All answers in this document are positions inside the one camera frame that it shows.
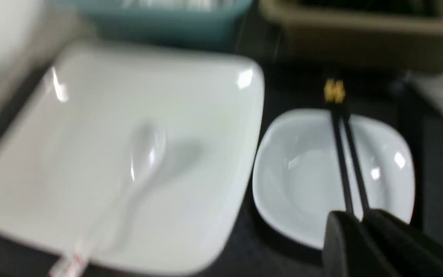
chopsticks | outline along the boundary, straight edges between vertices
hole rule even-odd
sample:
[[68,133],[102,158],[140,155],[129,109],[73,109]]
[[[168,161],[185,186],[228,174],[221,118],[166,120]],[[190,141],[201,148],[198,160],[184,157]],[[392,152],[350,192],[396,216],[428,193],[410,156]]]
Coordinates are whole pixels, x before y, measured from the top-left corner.
[[349,214],[354,214],[353,201],[350,191],[350,181],[348,179],[345,153],[343,151],[343,142],[341,140],[340,120],[343,121],[343,126],[345,128],[346,138],[348,140],[348,146],[350,147],[351,159],[353,162],[353,169],[358,185],[358,191],[360,193],[360,202],[362,203],[362,209],[365,213],[370,209],[370,207],[367,198],[367,191],[365,190],[365,184],[361,173],[360,163],[358,162],[355,139],[353,138],[353,131],[350,126],[350,111],[348,110],[348,107],[345,103],[346,93],[343,81],[334,81],[333,79],[328,79],[324,88],[324,92],[325,101],[327,102],[328,108],[331,112],[334,140],[338,153],[338,162],[340,165],[341,184],[343,186],[346,212],[348,212]]

tableware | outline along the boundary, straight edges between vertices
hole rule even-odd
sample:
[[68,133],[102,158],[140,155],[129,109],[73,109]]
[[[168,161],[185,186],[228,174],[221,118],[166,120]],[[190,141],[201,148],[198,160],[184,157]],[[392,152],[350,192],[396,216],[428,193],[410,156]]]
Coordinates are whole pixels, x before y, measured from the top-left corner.
[[165,163],[91,261],[159,275],[203,270],[238,215],[263,102],[262,71],[248,58],[69,46],[0,141],[0,235],[58,255],[72,249],[121,193],[123,151],[151,120],[168,134]]
[[[277,231],[322,249],[327,214],[345,210],[330,112],[302,109],[276,118],[265,133],[253,170],[253,196],[262,218]],[[409,223],[415,202],[411,153],[388,125],[352,115],[357,154],[371,208]],[[345,138],[341,128],[341,137]],[[355,215],[363,215],[355,174],[343,140]]]
[[90,254],[100,247],[102,231],[110,224],[111,217],[122,212],[132,197],[139,193],[155,175],[165,159],[167,134],[161,128],[146,123],[133,131],[125,169],[125,188],[75,243],[74,249],[61,256],[49,271],[49,277],[79,277],[90,261]]

